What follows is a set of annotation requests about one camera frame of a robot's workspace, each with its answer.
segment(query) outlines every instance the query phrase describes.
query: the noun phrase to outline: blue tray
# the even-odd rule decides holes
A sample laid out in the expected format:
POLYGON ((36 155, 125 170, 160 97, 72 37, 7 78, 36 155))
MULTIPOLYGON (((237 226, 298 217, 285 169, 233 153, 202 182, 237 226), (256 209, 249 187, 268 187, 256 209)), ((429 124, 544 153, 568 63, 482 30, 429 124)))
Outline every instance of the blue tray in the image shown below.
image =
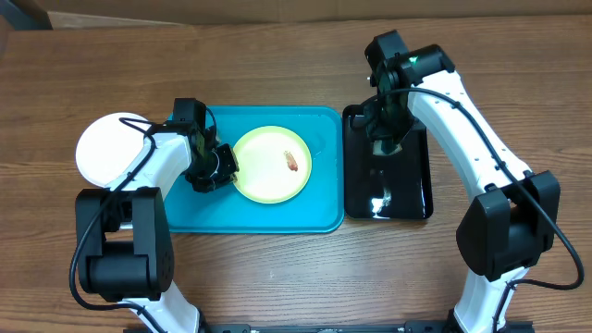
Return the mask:
POLYGON ((210 108, 218 136, 231 146, 248 131, 262 126, 296 132, 311 151, 311 177, 294 198, 264 204, 245 198, 234 185, 206 194, 195 192, 181 176, 165 199, 171 232, 293 234, 330 232, 339 227, 345 214, 343 144, 341 119, 335 110, 323 106, 210 108))

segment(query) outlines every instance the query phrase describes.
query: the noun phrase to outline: brown food item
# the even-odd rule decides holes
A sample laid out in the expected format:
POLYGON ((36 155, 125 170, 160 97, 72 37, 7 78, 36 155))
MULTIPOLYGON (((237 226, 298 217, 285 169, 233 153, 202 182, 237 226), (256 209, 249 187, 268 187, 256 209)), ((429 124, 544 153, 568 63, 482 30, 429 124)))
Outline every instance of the brown food item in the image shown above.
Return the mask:
POLYGON ((292 171, 298 171, 298 164, 296 163, 294 156, 292 156, 292 153, 284 152, 284 156, 286 156, 286 162, 288 163, 288 168, 292 171))

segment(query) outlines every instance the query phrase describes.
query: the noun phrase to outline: wooden table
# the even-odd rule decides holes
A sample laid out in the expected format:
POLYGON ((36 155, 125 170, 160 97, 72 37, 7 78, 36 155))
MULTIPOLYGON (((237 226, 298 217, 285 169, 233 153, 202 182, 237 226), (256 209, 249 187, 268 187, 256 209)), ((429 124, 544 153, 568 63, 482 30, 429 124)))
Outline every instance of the wooden table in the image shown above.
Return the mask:
MULTIPOLYGON (((441 45, 500 137, 535 171, 553 171, 559 224, 592 268, 592 17, 11 32, 0 66, 0 330, 138 324, 127 311, 86 311, 68 290, 74 199, 90 187, 74 150, 92 121, 117 111, 165 119, 181 96, 340 111, 373 94, 364 48, 392 29, 411 49, 441 45)), ((346 219, 327 235, 174 235, 175 280, 212 323, 445 318, 467 270, 454 232, 468 202, 431 137, 429 147, 428 221, 346 219)), ((555 244, 530 277, 574 279, 555 244)), ((592 331, 591 296, 589 282, 571 292, 520 287, 509 318, 533 320, 541 332, 592 331)))

